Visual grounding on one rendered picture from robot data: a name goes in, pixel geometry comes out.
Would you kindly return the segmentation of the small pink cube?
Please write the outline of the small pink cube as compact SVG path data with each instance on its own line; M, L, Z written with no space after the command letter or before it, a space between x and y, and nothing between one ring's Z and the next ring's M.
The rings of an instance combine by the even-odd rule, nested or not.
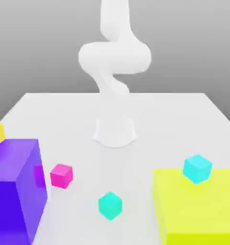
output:
M57 164L50 172L51 185L66 189L73 181L73 169L71 166Z

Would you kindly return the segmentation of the small teal cube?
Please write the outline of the small teal cube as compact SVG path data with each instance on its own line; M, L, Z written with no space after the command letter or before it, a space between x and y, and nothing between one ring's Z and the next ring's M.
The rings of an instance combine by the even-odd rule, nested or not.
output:
M122 212L122 199L110 191L98 200L98 209L105 218L111 221Z

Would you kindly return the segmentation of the small cyan cube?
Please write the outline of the small cyan cube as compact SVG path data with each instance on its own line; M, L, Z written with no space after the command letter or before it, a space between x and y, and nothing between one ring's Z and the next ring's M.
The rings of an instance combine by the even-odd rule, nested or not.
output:
M201 155L194 155L184 160L183 175L194 184L210 178L213 163Z

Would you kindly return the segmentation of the large yellow-green box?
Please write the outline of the large yellow-green box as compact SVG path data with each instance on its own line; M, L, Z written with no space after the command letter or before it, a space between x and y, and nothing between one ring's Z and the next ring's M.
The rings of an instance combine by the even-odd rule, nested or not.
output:
M230 169L194 184L179 168L153 171L161 245L230 245Z

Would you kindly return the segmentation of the large purple box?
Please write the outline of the large purple box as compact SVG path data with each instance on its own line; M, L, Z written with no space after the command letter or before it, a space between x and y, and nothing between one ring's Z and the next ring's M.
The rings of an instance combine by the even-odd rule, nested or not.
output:
M47 201L38 139L0 143L0 245L32 245Z

